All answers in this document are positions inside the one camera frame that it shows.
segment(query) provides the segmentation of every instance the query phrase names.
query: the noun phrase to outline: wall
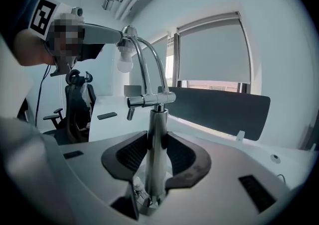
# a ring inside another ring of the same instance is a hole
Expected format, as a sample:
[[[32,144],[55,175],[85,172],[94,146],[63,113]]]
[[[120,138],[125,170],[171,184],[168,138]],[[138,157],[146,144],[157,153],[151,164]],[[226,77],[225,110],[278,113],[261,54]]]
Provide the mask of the wall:
[[[70,6],[81,6],[83,8],[84,20],[87,23],[98,24],[110,28],[121,30],[127,22],[119,22],[113,19],[110,12],[102,9],[103,0],[58,0]],[[120,95],[123,94],[123,83],[128,83],[128,76],[119,72],[113,71],[116,69],[118,56],[115,45],[105,45],[102,52],[95,60],[86,60],[78,62],[74,69],[78,69],[82,76],[85,76],[85,71],[88,71],[93,76],[91,83],[94,88],[96,96],[104,95]],[[26,72],[29,73],[34,81],[34,86],[27,95],[27,100],[30,106],[31,114],[35,116],[36,103],[39,85],[43,77],[46,66],[39,65],[33,67],[26,67]],[[42,87],[41,102],[38,113],[38,128],[41,131],[48,131],[54,129],[52,122],[43,121],[42,118],[53,114],[57,108],[63,108],[66,111],[66,100],[64,88],[66,86],[65,75],[50,77],[48,76]]]
[[[238,10],[248,35],[253,94],[271,98],[260,143],[297,148],[319,107],[318,36],[298,0],[153,0],[133,20],[155,41],[188,22]]]

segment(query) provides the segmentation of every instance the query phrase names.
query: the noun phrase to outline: chrome faucet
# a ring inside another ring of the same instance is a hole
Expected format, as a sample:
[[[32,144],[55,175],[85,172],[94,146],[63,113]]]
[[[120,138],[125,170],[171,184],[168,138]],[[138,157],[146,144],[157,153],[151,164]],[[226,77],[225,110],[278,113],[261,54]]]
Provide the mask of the chrome faucet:
[[[143,87],[145,94],[127,99],[129,112],[128,120],[133,118],[136,107],[154,106],[150,114],[150,126],[148,131],[148,151],[146,156],[146,181],[145,190],[153,203],[159,203],[160,197],[164,194],[166,176],[166,148],[167,148],[167,116],[168,111],[164,104],[174,102],[176,95],[168,89],[164,67],[156,51],[150,43],[137,36],[137,31],[132,26],[126,26],[123,30],[123,39],[117,44],[119,49],[123,47],[135,48],[141,67]],[[146,66],[145,58],[140,47],[145,44],[155,57],[159,69],[162,93],[153,94],[150,77]]]

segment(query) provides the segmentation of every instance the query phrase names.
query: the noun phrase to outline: office chair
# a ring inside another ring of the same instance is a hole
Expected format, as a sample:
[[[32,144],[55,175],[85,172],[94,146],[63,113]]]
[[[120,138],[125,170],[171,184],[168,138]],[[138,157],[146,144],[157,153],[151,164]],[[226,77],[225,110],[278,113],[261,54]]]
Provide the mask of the office chair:
[[[67,86],[65,87],[66,95],[66,116],[62,118],[62,108],[55,110],[55,115],[46,116],[43,119],[50,119],[55,130],[45,132],[44,134],[54,135],[59,145],[88,142],[89,127],[88,123],[91,121],[90,109],[93,112],[95,104],[95,94],[92,85],[87,84],[90,106],[82,98],[81,88],[84,83],[93,81],[90,73],[86,72],[86,78],[79,76],[80,71],[74,69],[66,75],[65,80]]]

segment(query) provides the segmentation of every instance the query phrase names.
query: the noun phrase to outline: black cable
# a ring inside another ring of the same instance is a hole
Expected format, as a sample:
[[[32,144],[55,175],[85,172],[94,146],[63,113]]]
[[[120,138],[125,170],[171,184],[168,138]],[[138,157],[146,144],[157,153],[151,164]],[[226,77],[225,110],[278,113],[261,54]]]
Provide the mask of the black cable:
[[[279,174],[279,175],[277,175],[277,177],[279,177],[279,176],[282,176],[282,177],[283,177],[283,179],[284,179],[284,183],[286,184],[286,179],[285,179],[284,175],[283,175],[283,174]]]
[[[40,96],[41,96],[41,90],[42,90],[42,83],[44,79],[48,76],[49,72],[51,70],[51,66],[47,66],[43,75],[43,78],[40,83],[40,88],[39,88],[39,94],[38,94],[38,103],[36,104],[36,111],[35,111],[35,126],[37,124],[37,118],[38,118],[38,111],[39,111],[39,104],[40,104]]]

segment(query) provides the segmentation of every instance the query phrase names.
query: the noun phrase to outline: white countertop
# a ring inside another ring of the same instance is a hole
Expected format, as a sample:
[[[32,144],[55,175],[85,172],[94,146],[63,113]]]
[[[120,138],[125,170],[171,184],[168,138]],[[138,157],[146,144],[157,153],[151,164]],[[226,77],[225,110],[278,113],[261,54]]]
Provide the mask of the white countertop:
[[[97,97],[92,114],[89,141],[103,139],[107,141],[107,138],[135,131],[148,130],[150,109],[152,108],[136,108],[133,119],[128,121],[126,118],[129,109],[125,97]],[[97,119],[98,115],[111,112],[116,112],[118,115],[103,120]],[[238,142],[234,140],[235,137],[222,137],[215,134],[213,130],[207,130],[207,128],[198,127],[192,123],[186,123],[185,121],[172,116],[168,117],[167,129],[176,133],[180,132],[181,134],[196,136],[240,149],[274,174],[283,174],[288,187],[291,189],[305,181],[315,162],[315,158],[317,157],[316,152],[267,146],[250,140]],[[280,164],[276,164],[270,159],[272,154],[279,156],[281,160]]]

